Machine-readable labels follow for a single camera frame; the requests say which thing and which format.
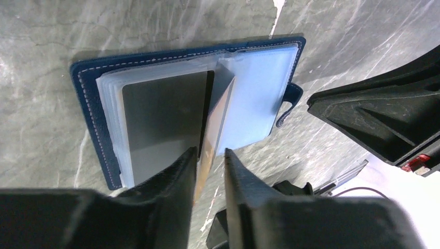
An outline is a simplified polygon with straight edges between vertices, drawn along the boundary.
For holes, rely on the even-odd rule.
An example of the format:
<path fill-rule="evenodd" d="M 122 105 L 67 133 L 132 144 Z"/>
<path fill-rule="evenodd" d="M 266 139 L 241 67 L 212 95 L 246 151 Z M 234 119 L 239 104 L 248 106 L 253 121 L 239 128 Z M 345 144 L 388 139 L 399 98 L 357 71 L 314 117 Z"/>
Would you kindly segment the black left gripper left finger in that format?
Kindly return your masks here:
<path fill-rule="evenodd" d="M 1 248 L 186 248 L 197 155 L 187 149 L 116 197 L 91 189 L 2 189 Z"/>

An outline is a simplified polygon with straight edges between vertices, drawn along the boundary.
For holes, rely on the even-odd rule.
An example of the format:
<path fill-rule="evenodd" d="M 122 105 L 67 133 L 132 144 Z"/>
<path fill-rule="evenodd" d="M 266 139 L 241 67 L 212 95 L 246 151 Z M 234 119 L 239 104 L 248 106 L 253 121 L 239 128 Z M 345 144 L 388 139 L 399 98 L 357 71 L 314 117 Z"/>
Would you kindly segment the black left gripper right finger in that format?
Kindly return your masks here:
<path fill-rule="evenodd" d="M 230 248 L 423 248 L 391 200 L 287 196 L 224 157 Z"/>

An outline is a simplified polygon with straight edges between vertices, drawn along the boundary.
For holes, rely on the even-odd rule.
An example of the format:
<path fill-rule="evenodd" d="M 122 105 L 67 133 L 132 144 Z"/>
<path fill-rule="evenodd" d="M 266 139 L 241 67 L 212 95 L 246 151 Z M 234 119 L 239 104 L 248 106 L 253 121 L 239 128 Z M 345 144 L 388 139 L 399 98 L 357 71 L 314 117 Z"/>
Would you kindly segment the black credit card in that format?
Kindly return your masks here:
<path fill-rule="evenodd" d="M 135 185 L 200 145 L 213 79 L 213 71 L 204 71 L 123 87 Z"/>

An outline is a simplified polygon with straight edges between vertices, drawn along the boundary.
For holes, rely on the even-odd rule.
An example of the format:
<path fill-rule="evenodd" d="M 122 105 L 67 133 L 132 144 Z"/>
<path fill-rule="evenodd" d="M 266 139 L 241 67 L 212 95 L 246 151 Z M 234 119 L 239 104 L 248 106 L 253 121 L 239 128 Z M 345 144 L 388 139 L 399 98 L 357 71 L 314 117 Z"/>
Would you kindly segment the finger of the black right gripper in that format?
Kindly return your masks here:
<path fill-rule="evenodd" d="M 382 161 L 398 166 L 439 141 L 439 77 L 313 95 L 308 112 Z"/>
<path fill-rule="evenodd" d="M 439 75 L 439 46 L 392 71 L 348 85 L 350 90 L 401 86 Z"/>

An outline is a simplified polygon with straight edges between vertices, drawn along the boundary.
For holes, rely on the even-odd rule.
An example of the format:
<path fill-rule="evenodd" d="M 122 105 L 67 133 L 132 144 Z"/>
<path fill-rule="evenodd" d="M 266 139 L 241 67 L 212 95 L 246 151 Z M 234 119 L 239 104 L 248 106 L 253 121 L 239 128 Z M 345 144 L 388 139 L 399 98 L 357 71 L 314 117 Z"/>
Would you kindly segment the blue leather card holder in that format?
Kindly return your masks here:
<path fill-rule="evenodd" d="M 199 183 L 216 156 L 268 137 L 303 90 L 302 36 L 120 54 L 70 75 L 108 189 L 133 188 L 197 148 Z"/>

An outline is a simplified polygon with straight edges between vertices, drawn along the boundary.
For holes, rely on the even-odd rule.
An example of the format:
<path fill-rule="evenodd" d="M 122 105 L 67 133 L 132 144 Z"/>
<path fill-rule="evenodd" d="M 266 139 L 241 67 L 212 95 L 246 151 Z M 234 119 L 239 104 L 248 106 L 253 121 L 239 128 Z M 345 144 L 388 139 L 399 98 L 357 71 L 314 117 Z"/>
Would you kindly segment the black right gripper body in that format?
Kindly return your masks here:
<path fill-rule="evenodd" d="M 416 157 L 408 160 L 401 169 L 422 177 L 439 171 L 439 140 L 423 149 Z"/>

